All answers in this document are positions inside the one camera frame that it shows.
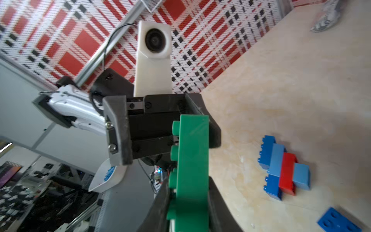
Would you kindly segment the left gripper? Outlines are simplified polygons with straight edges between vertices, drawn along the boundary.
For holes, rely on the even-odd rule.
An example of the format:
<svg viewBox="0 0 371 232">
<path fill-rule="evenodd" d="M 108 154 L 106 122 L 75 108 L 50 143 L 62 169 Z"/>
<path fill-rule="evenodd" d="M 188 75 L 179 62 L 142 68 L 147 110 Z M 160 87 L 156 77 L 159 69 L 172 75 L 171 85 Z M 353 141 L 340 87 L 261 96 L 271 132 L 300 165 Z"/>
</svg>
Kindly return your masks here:
<svg viewBox="0 0 371 232">
<path fill-rule="evenodd" d="M 180 119 L 185 100 L 187 113 L 209 117 L 209 148 L 219 148 L 221 129 L 199 93 L 107 96 L 103 108 L 111 165 L 131 165 L 133 159 L 169 154 L 174 144 L 173 122 Z"/>
</svg>

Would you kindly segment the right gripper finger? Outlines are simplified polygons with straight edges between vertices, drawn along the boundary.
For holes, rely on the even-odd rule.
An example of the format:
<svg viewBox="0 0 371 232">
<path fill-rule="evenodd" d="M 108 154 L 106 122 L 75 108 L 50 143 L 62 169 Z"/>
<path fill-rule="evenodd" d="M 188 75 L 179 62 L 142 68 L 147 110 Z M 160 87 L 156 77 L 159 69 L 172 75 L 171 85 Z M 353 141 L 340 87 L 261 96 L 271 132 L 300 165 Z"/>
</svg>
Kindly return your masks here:
<svg viewBox="0 0 371 232">
<path fill-rule="evenodd" d="M 171 200 L 175 194 L 169 188 L 169 178 L 166 177 L 154 198 L 152 206 L 137 229 L 138 232 L 168 232 L 170 230 L 169 214 L 176 212 Z M 241 232 L 242 229 L 228 209 L 214 180 L 209 177 L 208 192 L 209 231 L 211 232 Z"/>
</svg>

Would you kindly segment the green lego brick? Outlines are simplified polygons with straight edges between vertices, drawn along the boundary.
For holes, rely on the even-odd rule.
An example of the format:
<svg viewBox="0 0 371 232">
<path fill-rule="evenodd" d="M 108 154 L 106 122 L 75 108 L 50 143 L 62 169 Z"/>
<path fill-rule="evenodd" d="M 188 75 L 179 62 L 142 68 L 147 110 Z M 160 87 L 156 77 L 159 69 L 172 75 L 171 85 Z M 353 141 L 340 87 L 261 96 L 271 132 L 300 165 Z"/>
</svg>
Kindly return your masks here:
<svg viewBox="0 0 371 232">
<path fill-rule="evenodd" d="M 171 203 L 176 212 L 168 219 L 176 232 L 209 230 L 209 117 L 181 115 L 173 122 L 173 135 L 179 141 L 171 148 L 171 160 L 177 163 L 169 176 L 169 188 L 175 192 Z"/>
</svg>

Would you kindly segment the light blue long lego brick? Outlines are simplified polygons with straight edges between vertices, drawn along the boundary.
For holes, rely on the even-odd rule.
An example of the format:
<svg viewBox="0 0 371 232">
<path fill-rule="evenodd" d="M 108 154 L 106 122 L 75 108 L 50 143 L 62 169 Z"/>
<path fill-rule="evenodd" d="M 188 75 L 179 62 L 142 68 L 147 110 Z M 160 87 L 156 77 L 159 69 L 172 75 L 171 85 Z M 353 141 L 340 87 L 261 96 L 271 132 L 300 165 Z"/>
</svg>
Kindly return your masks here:
<svg viewBox="0 0 371 232">
<path fill-rule="evenodd" d="M 269 175 L 280 177 L 283 155 L 286 152 L 287 150 L 284 145 L 273 144 L 271 162 L 270 162 L 269 169 L 267 171 Z"/>
</svg>

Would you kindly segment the red lego brick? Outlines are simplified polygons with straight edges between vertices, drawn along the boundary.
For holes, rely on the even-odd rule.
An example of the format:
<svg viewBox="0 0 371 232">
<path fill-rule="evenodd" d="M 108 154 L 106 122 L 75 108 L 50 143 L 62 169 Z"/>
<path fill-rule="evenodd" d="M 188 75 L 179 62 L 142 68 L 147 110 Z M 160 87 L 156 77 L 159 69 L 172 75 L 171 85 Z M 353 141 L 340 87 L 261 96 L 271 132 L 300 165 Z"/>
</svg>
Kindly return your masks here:
<svg viewBox="0 0 371 232">
<path fill-rule="evenodd" d="M 279 180 L 279 188 L 282 192 L 295 196 L 296 186 L 293 182 L 293 175 L 297 157 L 292 153 L 283 153 L 283 160 L 281 165 L 281 174 Z"/>
</svg>

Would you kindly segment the light blue small lego brick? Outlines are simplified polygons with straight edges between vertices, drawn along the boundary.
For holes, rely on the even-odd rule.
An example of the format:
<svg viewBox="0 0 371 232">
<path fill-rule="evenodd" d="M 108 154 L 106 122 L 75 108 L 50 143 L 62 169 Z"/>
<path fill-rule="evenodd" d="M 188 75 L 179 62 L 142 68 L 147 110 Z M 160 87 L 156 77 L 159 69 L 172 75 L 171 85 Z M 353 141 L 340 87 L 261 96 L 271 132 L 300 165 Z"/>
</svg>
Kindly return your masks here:
<svg viewBox="0 0 371 232">
<path fill-rule="evenodd" d="M 295 163 L 293 182 L 297 188 L 310 190 L 311 188 L 310 167 L 306 164 Z"/>
</svg>

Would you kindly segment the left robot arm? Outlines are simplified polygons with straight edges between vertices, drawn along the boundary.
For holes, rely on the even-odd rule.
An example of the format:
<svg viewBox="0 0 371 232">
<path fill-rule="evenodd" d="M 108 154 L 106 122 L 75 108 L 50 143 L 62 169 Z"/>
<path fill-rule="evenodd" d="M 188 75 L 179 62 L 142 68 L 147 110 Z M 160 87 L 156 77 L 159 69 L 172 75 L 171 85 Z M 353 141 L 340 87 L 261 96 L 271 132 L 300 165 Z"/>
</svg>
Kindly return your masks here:
<svg viewBox="0 0 371 232">
<path fill-rule="evenodd" d="M 148 165 L 172 166 L 173 122 L 181 115 L 209 115 L 200 94 L 174 94 L 167 73 L 142 73 L 131 83 L 107 69 L 90 92 L 81 90 L 69 76 L 56 85 L 56 91 L 41 92 L 34 105 L 65 128 L 106 136 L 113 165 L 141 159 Z"/>
</svg>

